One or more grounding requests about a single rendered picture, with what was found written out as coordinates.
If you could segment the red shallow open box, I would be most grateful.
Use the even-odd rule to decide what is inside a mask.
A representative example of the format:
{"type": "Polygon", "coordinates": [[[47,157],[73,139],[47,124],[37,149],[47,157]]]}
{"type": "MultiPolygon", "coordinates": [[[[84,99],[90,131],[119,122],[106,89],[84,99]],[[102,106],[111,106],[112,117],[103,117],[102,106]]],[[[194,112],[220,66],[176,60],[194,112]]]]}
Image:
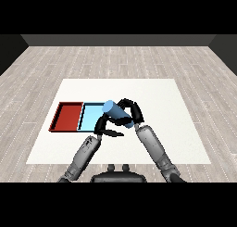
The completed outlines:
{"type": "Polygon", "coordinates": [[[60,102],[49,127],[49,132],[76,132],[82,105],[82,102],[60,102]]]}

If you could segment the light blue shallow open box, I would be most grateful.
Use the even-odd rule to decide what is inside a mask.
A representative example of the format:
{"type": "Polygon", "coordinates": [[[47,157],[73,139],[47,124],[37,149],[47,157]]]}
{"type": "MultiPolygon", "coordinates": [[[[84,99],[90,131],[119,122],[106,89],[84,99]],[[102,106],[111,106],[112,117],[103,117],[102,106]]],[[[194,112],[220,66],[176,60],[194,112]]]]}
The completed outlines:
{"type": "Polygon", "coordinates": [[[101,102],[85,102],[82,106],[79,122],[78,132],[93,132],[98,119],[103,115],[101,102]]]}

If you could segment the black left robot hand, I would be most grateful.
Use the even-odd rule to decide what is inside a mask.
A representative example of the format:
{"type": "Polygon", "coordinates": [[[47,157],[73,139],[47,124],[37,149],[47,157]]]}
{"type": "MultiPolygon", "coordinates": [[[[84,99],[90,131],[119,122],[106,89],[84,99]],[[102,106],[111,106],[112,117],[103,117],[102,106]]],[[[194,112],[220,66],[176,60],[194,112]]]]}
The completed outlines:
{"type": "Polygon", "coordinates": [[[107,136],[111,136],[111,137],[123,136],[123,133],[121,133],[121,132],[107,130],[106,123],[108,121],[111,121],[111,118],[109,118],[107,114],[103,114],[96,122],[96,124],[94,126],[94,134],[97,135],[98,140],[102,140],[103,135],[107,135],[107,136]]]}

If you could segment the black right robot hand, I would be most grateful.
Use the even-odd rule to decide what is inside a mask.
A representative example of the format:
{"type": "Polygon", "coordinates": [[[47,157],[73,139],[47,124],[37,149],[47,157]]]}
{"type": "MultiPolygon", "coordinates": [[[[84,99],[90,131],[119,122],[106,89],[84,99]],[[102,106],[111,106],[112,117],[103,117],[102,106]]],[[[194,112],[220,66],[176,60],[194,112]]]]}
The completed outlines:
{"type": "Polygon", "coordinates": [[[140,110],[136,102],[133,102],[130,99],[124,98],[118,102],[118,106],[121,109],[125,109],[126,107],[129,107],[131,109],[131,117],[113,119],[113,122],[116,125],[118,126],[126,125],[131,122],[133,122],[134,124],[141,124],[142,122],[144,122],[142,111],[140,110]]]}

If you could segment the blue can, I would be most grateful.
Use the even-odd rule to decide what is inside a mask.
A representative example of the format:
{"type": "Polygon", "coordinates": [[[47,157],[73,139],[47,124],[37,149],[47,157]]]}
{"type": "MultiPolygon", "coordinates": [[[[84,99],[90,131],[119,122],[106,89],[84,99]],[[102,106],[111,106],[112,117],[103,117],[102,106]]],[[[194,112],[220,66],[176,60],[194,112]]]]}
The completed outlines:
{"type": "Polygon", "coordinates": [[[120,106],[118,106],[114,101],[108,100],[104,103],[102,110],[112,119],[122,119],[131,118],[120,106]]]}

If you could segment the dark grey robot body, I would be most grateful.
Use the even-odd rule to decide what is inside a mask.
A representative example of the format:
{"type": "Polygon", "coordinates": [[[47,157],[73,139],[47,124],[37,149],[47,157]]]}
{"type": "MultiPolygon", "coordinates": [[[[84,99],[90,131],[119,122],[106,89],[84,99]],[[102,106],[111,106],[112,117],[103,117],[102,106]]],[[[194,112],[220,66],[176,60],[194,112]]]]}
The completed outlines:
{"type": "Polygon", "coordinates": [[[115,165],[109,164],[107,171],[92,177],[91,183],[146,183],[143,175],[130,171],[128,164],[122,165],[122,171],[115,171],[115,165]]]}

